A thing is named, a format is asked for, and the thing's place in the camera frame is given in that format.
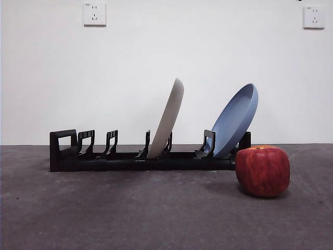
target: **wall outlet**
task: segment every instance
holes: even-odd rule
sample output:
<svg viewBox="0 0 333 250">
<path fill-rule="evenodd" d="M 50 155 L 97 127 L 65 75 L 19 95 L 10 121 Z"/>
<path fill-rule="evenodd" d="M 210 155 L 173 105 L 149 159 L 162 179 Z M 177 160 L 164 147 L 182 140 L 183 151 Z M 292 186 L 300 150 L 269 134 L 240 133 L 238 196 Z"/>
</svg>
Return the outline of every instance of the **wall outlet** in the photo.
<svg viewBox="0 0 333 250">
<path fill-rule="evenodd" d="M 106 26 L 106 3 L 83 4 L 83 24 L 85 26 Z"/>
<path fill-rule="evenodd" d="M 305 29 L 324 29 L 325 11 L 323 6 L 305 6 L 303 27 Z"/>
</svg>

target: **apple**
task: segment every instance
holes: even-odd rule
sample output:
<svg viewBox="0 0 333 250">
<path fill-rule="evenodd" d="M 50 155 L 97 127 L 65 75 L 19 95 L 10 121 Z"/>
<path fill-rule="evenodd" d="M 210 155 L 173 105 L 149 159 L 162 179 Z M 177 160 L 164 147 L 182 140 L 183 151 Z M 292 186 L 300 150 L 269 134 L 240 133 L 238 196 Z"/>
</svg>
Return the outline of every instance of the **apple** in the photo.
<svg viewBox="0 0 333 250">
<path fill-rule="evenodd" d="M 240 150 L 236 154 L 236 176 L 249 194 L 277 196 L 289 185 L 288 156 L 275 146 L 263 145 Z"/>
</svg>

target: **blue plate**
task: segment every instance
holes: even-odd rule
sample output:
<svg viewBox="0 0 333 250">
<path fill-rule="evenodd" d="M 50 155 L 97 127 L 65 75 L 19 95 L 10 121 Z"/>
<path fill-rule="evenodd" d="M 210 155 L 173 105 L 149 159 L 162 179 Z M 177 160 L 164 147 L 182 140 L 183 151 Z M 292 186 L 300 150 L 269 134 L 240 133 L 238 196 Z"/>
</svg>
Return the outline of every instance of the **blue plate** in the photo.
<svg viewBox="0 0 333 250">
<path fill-rule="evenodd" d="M 226 156 L 240 141 L 249 128 L 258 106 L 258 92 L 250 83 L 240 89 L 224 108 L 212 131 L 216 133 L 214 157 Z M 211 149 L 207 139 L 205 152 Z"/>
</svg>

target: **dish rack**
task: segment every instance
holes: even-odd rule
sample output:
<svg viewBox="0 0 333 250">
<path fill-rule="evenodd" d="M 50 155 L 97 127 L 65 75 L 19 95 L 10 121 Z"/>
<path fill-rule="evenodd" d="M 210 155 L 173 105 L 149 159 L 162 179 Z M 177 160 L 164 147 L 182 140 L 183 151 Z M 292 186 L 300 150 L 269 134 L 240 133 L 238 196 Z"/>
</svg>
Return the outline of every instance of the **dish rack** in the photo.
<svg viewBox="0 0 333 250">
<path fill-rule="evenodd" d="M 71 137 L 71 145 L 60 149 L 59 138 Z M 203 145 L 193 152 L 172 152 L 172 133 L 157 159 L 146 159 L 150 143 L 150 130 L 146 132 L 146 143 L 139 152 L 117 152 L 118 130 L 107 132 L 106 146 L 103 152 L 93 152 L 95 130 L 76 134 L 76 130 L 63 130 L 50 133 L 50 172 L 73 171 L 122 171 L 122 170 L 235 170 L 235 155 L 239 150 L 251 147 L 251 133 L 246 132 L 226 157 L 213 157 L 215 132 L 205 130 Z M 83 139 L 91 138 L 89 147 L 82 151 Z M 211 148 L 204 150 L 207 138 Z"/>
</svg>

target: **white plate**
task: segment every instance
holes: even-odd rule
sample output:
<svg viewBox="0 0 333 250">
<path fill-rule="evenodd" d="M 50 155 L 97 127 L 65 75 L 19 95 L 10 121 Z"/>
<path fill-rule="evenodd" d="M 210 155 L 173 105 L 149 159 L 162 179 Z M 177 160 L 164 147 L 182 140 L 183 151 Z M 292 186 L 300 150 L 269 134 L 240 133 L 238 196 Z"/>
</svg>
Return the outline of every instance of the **white plate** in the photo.
<svg viewBox="0 0 333 250">
<path fill-rule="evenodd" d="M 182 104 L 183 95 L 184 86 L 182 82 L 176 78 L 160 124 L 158 125 L 154 140 L 149 147 L 147 159 L 155 159 L 162 154 L 172 132 L 173 126 L 175 125 L 178 112 Z"/>
</svg>

